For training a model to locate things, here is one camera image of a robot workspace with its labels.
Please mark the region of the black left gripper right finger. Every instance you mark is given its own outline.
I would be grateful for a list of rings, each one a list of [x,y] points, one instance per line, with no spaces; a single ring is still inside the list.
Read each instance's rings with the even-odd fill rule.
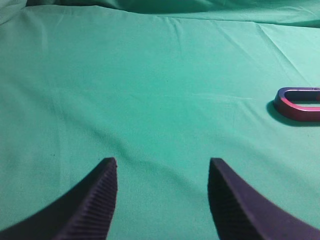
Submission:
[[[208,201],[221,240],[320,238],[319,229],[266,199],[221,158],[209,163]]]

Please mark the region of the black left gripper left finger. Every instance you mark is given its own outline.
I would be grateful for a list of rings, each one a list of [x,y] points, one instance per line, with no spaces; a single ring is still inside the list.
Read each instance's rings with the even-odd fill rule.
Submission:
[[[105,240],[116,208],[117,162],[104,158],[63,196],[0,232],[2,240]]]

